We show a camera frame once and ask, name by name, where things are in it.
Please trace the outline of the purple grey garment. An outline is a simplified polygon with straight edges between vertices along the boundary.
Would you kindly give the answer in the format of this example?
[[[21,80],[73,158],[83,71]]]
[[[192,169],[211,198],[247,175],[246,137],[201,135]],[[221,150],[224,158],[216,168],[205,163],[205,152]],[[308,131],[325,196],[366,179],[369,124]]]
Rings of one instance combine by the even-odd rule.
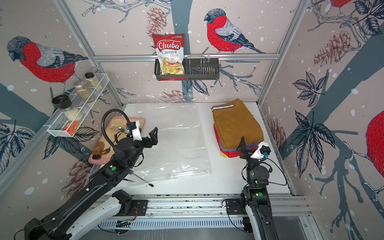
[[[247,148],[248,150],[257,149],[258,146],[259,146],[259,143],[260,143],[260,142],[253,142],[253,143],[251,143],[251,144],[246,144],[246,148]],[[223,151],[225,151],[225,152],[232,152],[232,151],[235,151],[235,152],[236,152],[236,151],[237,151],[237,148],[238,148],[238,147],[235,147],[235,148],[232,148],[232,149],[226,149],[226,148],[223,147],[223,145],[222,145],[222,141],[221,141],[221,140],[219,140],[219,146],[220,146],[220,149],[223,150]]]

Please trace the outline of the red garment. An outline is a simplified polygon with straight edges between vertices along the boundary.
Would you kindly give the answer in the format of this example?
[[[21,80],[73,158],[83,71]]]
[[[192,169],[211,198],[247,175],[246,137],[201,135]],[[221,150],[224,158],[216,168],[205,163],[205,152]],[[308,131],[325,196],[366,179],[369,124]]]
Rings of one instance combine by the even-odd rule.
[[[215,131],[215,137],[216,137],[217,143],[218,143],[218,145],[219,145],[220,137],[219,137],[217,128],[216,128],[215,125],[213,126],[213,128],[214,128],[214,131]],[[236,151],[236,152],[235,152],[235,151],[232,151],[232,152],[225,152],[225,151],[223,151],[223,150],[221,150],[221,149],[220,149],[220,151],[221,151],[221,153],[224,153],[225,155],[227,155],[228,158],[236,158],[236,157],[239,157],[239,156],[241,155],[241,153],[238,153],[237,151]]]

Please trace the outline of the brown garment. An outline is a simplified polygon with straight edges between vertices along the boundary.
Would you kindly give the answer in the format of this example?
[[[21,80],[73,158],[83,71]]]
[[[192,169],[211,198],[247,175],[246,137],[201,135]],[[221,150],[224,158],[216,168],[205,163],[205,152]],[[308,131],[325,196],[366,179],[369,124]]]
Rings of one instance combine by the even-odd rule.
[[[245,139],[247,145],[264,141],[260,124],[240,99],[213,106],[211,111],[214,125],[225,149],[237,148],[241,139]]]

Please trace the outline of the clear plastic vacuum bag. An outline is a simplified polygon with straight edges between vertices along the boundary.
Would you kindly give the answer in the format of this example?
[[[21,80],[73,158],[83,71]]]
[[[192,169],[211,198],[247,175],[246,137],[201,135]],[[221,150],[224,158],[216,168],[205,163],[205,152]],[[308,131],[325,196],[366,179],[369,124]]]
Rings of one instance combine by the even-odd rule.
[[[130,104],[128,117],[144,118],[142,137],[158,128],[158,144],[144,149],[143,163],[133,169],[151,184],[173,179],[210,175],[212,165],[204,139],[203,127],[195,104]]]

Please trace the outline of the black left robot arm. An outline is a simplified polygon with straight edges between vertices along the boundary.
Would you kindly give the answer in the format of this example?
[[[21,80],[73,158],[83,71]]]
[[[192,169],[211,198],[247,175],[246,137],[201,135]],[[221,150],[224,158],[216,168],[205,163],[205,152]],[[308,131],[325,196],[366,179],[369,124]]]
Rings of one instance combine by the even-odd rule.
[[[148,137],[136,140],[134,137],[116,141],[114,155],[101,169],[91,175],[89,183],[70,200],[43,219],[32,219],[24,228],[26,240],[78,240],[97,224],[120,212],[131,213],[132,197],[124,190],[117,190],[97,208],[89,211],[100,197],[116,187],[126,176],[134,173],[133,168],[142,157],[145,148],[158,143],[158,128]]]

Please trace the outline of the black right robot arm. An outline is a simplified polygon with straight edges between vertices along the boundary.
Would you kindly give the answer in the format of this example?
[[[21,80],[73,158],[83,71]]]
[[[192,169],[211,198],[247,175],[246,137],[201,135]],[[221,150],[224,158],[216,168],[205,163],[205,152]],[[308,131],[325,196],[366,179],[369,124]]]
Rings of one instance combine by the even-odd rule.
[[[271,149],[268,144],[260,142],[258,148],[252,151],[247,148],[242,137],[237,147],[240,158],[246,161],[242,169],[242,178],[247,183],[241,193],[241,201],[250,220],[256,240],[277,240],[278,233],[273,220],[270,196],[267,186],[273,167],[266,164]]]

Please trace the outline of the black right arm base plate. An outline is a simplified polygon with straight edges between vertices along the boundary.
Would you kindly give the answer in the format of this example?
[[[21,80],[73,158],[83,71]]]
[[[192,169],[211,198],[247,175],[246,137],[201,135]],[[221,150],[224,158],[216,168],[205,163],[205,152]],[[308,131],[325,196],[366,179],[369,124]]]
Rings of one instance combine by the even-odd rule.
[[[223,202],[227,212],[232,215],[246,215],[245,203],[240,199],[225,199]]]

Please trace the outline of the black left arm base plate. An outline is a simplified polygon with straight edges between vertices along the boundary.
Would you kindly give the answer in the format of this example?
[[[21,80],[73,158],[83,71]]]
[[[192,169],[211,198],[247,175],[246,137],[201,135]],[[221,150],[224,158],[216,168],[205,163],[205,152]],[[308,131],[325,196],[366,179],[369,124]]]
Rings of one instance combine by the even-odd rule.
[[[122,204],[117,216],[140,217],[145,216],[148,207],[148,200],[130,200]]]

